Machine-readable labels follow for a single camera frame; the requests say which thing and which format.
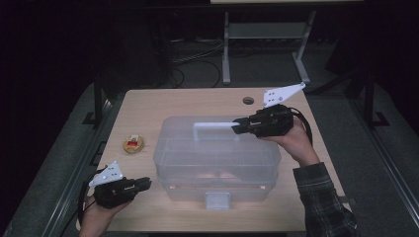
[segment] metal frame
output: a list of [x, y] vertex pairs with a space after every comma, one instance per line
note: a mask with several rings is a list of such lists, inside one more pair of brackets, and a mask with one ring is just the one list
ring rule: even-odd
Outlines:
[[409, 212], [410, 216], [412, 217], [413, 221], [415, 222], [416, 226], [419, 228], [419, 201], [416, 196], [412, 193], [409, 186], [407, 185], [406, 181], [404, 180], [402, 174], [398, 170], [397, 166], [395, 165], [390, 153], [387, 151], [385, 146], [382, 144], [381, 139], [379, 138], [377, 132], [372, 127], [372, 121], [366, 118], [366, 110], [361, 108], [361, 106], [357, 103], [357, 101], [352, 100], [351, 106], [354, 111], [356, 111], [356, 115], [358, 115], [359, 121], [370, 137], [373, 145], [376, 147], [377, 152], [381, 158], [385, 171], [388, 173], [391, 181], [394, 184], [400, 198], [402, 199], [404, 205], [406, 206], [407, 211]]
[[224, 51], [222, 55], [222, 83], [231, 83], [228, 61], [228, 45], [230, 39], [301, 39], [301, 45], [293, 52], [293, 62], [301, 81], [310, 83], [310, 79], [302, 63], [302, 55], [307, 45], [316, 11], [311, 11], [305, 23], [229, 23], [228, 12], [224, 19]]

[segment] plastic storage box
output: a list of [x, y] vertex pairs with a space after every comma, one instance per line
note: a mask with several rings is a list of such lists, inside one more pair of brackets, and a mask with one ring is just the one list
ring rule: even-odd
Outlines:
[[159, 182], [172, 200], [205, 201], [228, 209], [231, 201], [260, 201], [278, 179], [275, 142], [237, 135], [243, 117], [171, 117], [163, 122], [154, 153]]

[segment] sleeve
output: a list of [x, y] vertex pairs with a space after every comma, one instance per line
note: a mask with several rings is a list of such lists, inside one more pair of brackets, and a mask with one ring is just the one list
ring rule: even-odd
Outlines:
[[359, 236], [354, 214], [346, 209], [324, 163], [293, 170], [305, 208], [307, 236]]

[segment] hand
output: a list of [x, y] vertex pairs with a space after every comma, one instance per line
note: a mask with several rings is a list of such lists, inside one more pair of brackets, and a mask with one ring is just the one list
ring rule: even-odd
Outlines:
[[127, 207], [129, 202], [115, 206], [112, 209], [106, 209], [95, 203], [95, 198], [90, 196], [86, 202], [86, 208], [83, 215], [79, 236], [93, 237], [101, 236], [108, 229], [114, 216], [122, 209]]
[[290, 153], [293, 159], [298, 162], [300, 167], [317, 164], [320, 162], [315, 153], [307, 133], [305, 132], [302, 121], [293, 118], [293, 128], [283, 136], [259, 137], [262, 140], [275, 141]]

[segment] table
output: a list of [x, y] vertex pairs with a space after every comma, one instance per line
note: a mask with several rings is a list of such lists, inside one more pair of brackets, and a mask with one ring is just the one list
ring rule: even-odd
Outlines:
[[[297, 163], [281, 148], [279, 178], [264, 201], [233, 202], [230, 210], [206, 210], [203, 202], [172, 201], [157, 181], [154, 149], [162, 122], [172, 116], [253, 115], [262, 109], [265, 88], [132, 90], [126, 93], [99, 169], [118, 161], [126, 177], [150, 177], [150, 190], [118, 213], [110, 231], [152, 232], [290, 232], [303, 231], [304, 209], [293, 178]], [[253, 105], [242, 100], [252, 97]], [[315, 123], [305, 95], [285, 102], [299, 109], [312, 127], [314, 148], [326, 164], [339, 196], [344, 192]], [[130, 155], [123, 141], [132, 134], [144, 138], [141, 152]]]

